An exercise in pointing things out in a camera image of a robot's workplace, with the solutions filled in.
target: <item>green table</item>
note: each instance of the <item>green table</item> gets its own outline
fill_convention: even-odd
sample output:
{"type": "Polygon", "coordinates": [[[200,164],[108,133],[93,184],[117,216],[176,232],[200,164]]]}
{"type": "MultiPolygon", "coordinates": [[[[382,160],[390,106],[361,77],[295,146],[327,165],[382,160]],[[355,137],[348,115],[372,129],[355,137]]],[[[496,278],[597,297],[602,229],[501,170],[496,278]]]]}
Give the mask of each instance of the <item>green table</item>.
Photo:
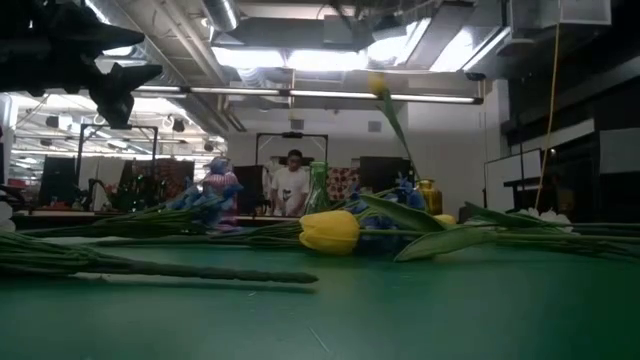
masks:
{"type": "Polygon", "coordinates": [[[108,252],[321,281],[1,280],[0,359],[640,359],[640,266],[630,263],[497,248],[406,264],[108,252]]]}

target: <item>white t-shirt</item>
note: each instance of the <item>white t-shirt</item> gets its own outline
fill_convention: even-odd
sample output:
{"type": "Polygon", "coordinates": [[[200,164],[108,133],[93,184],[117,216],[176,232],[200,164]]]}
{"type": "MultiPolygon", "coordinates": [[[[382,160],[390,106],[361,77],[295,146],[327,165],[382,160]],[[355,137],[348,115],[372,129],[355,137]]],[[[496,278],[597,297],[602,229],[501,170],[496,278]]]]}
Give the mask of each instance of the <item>white t-shirt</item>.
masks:
{"type": "Polygon", "coordinates": [[[273,175],[271,189],[278,190],[278,198],[283,200],[286,205],[286,213],[283,214],[280,209],[274,209],[273,214],[278,216],[302,216],[304,206],[293,214],[293,209],[300,203],[302,194],[309,194],[309,174],[303,169],[290,171],[284,168],[276,171],[273,175]]]}

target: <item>yellow flower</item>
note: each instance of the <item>yellow flower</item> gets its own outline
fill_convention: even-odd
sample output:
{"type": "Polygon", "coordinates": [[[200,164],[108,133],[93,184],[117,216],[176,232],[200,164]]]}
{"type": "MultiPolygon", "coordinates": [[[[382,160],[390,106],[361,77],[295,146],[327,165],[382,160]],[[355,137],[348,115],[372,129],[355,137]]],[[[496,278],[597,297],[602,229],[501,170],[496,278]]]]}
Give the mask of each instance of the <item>yellow flower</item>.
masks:
{"type": "Polygon", "coordinates": [[[300,242],[313,250],[331,255],[349,255],[360,236],[360,224],[348,211],[326,211],[300,219],[300,242]]]}
{"type": "Polygon", "coordinates": [[[437,220],[440,220],[440,222],[443,222],[445,224],[450,224],[450,225],[456,224],[456,218],[454,218],[451,215],[447,215],[447,214],[436,215],[434,216],[434,218],[436,218],[437,220]]]}
{"type": "Polygon", "coordinates": [[[382,96],[385,90],[387,90],[387,82],[384,80],[384,75],[382,73],[370,72],[369,91],[375,96],[382,96]]]}

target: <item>man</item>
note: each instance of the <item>man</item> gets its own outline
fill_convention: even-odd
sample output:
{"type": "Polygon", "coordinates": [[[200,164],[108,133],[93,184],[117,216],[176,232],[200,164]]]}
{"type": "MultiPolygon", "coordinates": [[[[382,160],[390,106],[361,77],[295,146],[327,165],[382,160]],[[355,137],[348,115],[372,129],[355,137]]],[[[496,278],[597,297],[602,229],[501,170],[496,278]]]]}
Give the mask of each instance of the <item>man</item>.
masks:
{"type": "Polygon", "coordinates": [[[302,216],[304,203],[309,195],[309,175],[302,168],[302,153],[291,150],[287,154],[287,167],[273,176],[271,200],[276,216],[302,216]]]}

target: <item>green bottle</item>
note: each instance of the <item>green bottle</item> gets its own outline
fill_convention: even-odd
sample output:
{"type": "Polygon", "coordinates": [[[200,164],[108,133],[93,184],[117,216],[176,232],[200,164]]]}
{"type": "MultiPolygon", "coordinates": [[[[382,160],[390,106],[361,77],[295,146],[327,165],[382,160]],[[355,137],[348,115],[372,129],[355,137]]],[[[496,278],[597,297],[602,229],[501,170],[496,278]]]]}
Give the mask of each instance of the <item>green bottle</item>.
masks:
{"type": "Polygon", "coordinates": [[[329,210],[331,203],[327,192],[327,163],[314,161],[311,163],[311,191],[305,207],[305,214],[315,214],[329,210]]]}

